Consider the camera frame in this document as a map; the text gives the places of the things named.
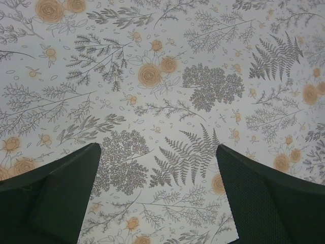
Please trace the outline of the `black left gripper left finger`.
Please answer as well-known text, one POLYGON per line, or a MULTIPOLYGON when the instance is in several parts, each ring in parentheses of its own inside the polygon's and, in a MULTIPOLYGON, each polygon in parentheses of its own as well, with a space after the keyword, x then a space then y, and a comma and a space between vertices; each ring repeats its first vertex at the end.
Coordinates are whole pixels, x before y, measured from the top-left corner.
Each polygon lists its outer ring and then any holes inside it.
POLYGON ((99 167, 90 143, 36 169, 1 168, 1 243, 77 243, 99 167))

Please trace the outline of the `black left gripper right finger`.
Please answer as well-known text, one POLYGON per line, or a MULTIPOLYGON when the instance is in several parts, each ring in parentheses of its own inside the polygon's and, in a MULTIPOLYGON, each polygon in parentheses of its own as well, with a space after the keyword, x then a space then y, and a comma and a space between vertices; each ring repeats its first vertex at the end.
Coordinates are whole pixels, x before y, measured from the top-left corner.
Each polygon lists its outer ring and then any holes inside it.
POLYGON ((253 161, 225 145, 216 158, 235 243, 324 243, 324 186, 253 161))

